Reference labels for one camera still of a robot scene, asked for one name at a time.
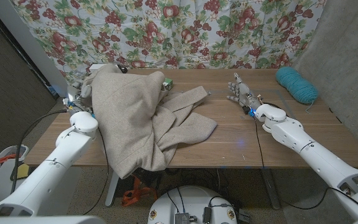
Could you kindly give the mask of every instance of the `green object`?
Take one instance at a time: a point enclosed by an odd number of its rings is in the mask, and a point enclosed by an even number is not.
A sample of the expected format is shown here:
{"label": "green object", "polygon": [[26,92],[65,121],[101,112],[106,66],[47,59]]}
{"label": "green object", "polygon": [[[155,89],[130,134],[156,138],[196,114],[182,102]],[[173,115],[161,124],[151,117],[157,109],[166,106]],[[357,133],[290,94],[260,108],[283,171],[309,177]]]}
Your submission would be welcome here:
{"label": "green object", "polygon": [[170,78],[165,78],[165,81],[162,83],[166,90],[171,90],[173,87],[173,80]]}

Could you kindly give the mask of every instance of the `beige jacket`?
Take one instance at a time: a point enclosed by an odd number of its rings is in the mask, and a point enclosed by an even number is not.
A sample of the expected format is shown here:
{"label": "beige jacket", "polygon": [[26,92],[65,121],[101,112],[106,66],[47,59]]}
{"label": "beige jacket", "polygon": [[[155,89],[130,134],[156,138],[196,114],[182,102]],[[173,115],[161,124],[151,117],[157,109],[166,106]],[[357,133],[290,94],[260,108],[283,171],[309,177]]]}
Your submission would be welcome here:
{"label": "beige jacket", "polygon": [[164,170],[178,143],[204,141],[217,125],[191,112],[207,96],[202,86],[167,96],[168,91],[161,90],[164,79],[162,72],[122,74],[105,65],[84,81],[92,86],[109,163],[121,178],[138,167]]}

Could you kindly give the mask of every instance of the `floral fabric backdrop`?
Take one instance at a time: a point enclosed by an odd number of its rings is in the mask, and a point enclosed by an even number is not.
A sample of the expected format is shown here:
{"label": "floral fabric backdrop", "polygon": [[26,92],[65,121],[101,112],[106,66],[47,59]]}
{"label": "floral fabric backdrop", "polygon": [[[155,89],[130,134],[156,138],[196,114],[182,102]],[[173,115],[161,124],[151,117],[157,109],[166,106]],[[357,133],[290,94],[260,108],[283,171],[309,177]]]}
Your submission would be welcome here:
{"label": "floral fabric backdrop", "polygon": [[93,63],[278,68],[307,48],[326,0],[11,0],[68,83]]}

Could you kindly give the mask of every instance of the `teal yarn ball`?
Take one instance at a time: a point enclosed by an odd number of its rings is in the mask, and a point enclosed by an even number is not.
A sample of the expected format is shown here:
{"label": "teal yarn ball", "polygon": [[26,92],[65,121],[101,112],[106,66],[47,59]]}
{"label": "teal yarn ball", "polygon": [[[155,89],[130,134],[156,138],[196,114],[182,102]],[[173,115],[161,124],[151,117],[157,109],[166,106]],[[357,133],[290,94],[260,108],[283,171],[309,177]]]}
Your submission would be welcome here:
{"label": "teal yarn ball", "polygon": [[291,67],[282,67],[276,73],[276,79],[300,103],[310,104],[318,97],[317,89],[308,80]]}

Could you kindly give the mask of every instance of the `gray wall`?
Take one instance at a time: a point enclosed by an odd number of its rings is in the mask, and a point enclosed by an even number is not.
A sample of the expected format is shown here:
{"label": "gray wall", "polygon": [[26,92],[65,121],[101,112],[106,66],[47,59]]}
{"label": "gray wall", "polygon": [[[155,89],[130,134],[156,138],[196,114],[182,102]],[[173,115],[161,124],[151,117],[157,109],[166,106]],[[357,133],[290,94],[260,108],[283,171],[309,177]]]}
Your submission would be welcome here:
{"label": "gray wall", "polygon": [[358,139],[358,1],[328,0],[308,49],[293,66]]}

